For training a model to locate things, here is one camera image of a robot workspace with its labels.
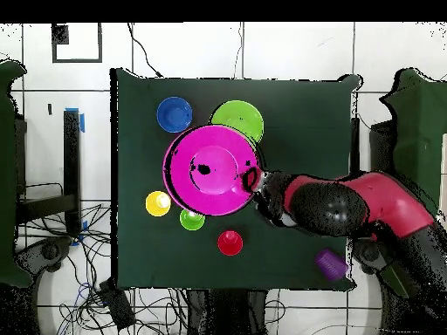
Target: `plate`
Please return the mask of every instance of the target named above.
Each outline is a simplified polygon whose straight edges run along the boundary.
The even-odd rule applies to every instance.
[[[242,100],[231,100],[223,103],[213,113],[213,125],[224,125],[236,128],[251,140],[259,143],[264,133],[264,121],[255,106]]]
[[[179,135],[165,154],[163,180],[174,202],[201,215],[228,215],[253,195],[242,174],[258,165],[247,139],[226,126],[200,126]]]

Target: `yellow cup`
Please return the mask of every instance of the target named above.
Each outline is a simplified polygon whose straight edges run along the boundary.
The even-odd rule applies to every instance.
[[[162,191],[154,191],[146,198],[146,210],[150,215],[160,217],[166,215],[171,208],[171,198]]]

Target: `purple cup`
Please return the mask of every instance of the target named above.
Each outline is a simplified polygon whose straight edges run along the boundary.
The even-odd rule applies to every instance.
[[[329,281],[337,281],[343,278],[347,272],[347,264],[329,249],[324,249],[315,257],[320,270]]]

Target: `pink bowl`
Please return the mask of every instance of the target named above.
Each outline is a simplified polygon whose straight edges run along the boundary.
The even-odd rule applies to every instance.
[[[228,215],[247,204],[242,174],[258,165],[245,137],[226,126],[200,126],[179,135],[163,160],[163,180],[172,199],[202,215]]]

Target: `green bowl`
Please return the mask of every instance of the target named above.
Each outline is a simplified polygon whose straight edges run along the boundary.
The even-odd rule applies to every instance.
[[[210,122],[213,125],[235,128],[255,143],[261,141],[264,133],[261,113],[252,104],[242,100],[223,103],[216,109]]]

